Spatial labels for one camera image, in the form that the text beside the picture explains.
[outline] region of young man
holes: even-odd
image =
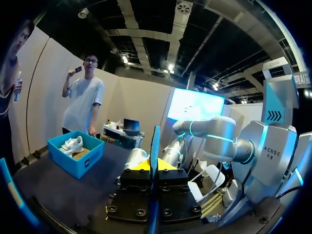
[[[3,63],[0,74],[0,157],[5,158],[12,175],[16,172],[16,169],[12,151],[11,125],[8,111],[13,99],[13,93],[21,92],[21,85],[15,85],[18,72],[20,71],[17,53],[30,37],[34,28],[34,23],[28,21],[25,28],[17,35]]]
[[[67,107],[63,118],[63,134],[80,130],[95,137],[95,123],[99,106],[102,104],[104,84],[94,76],[94,69],[98,66],[98,59],[88,55],[83,66],[84,77],[69,86],[69,79],[75,74],[70,70],[63,87],[63,97],[69,96],[71,103]]]

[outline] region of sneaker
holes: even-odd
[[[81,136],[78,136],[76,139],[71,140],[67,144],[67,150],[64,152],[68,156],[72,156],[74,153],[81,153],[84,151],[83,140]]]
[[[67,141],[65,141],[65,143],[62,145],[62,148],[63,148],[64,150],[69,150],[73,140],[75,140],[75,139],[69,138],[69,139],[68,139]]]

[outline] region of hand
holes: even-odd
[[[16,92],[20,93],[20,92],[21,92],[21,88],[22,88],[22,82],[21,82],[21,80],[20,80],[20,84],[15,84],[15,85],[14,85],[14,90],[15,90]]]
[[[76,73],[75,70],[69,70],[67,74],[67,78],[72,77],[75,73]]]
[[[96,137],[96,129],[93,126],[90,126],[89,128],[89,134],[93,137]]]

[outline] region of blue box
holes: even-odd
[[[90,150],[82,158],[74,159],[60,150],[69,138],[82,137],[83,147]],[[81,131],[74,131],[48,140],[50,158],[61,168],[80,179],[102,156],[104,141],[89,136]]]

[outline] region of black ceiling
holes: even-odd
[[[234,23],[223,18],[212,35],[204,44],[195,59],[190,63],[195,53],[209,35],[220,15],[205,9],[206,0],[188,0],[193,3],[183,38],[175,61],[173,79],[187,83],[189,73],[196,72],[195,84],[201,88],[212,88],[212,84],[220,78],[229,77],[237,72],[270,59],[269,55],[246,32]],[[158,0],[151,3],[143,0],[130,0],[135,20],[139,29],[171,34],[173,31],[176,0]],[[245,7],[253,12],[264,24],[274,31],[274,37],[283,43],[282,33],[276,29],[272,20],[268,19],[258,5],[245,1]],[[77,17],[84,7],[99,22],[102,30],[126,29],[126,21],[117,0],[64,0],[57,7],[48,10],[38,27],[55,38],[64,47],[77,56],[84,51],[96,51],[101,54],[101,60],[114,59],[122,65],[121,55],[126,55],[128,61],[139,64],[138,53],[130,36],[111,36],[110,40],[118,49],[118,54],[110,53],[111,48],[102,39],[100,33],[89,24],[87,19]],[[170,43],[155,38],[142,38],[145,52],[151,68],[168,68],[168,51]],[[152,75],[164,77],[164,74],[152,72]],[[262,72],[253,74],[263,84]],[[242,77],[220,93],[229,93],[233,89],[249,89],[255,86]],[[249,100],[262,100],[261,93],[249,95]]]

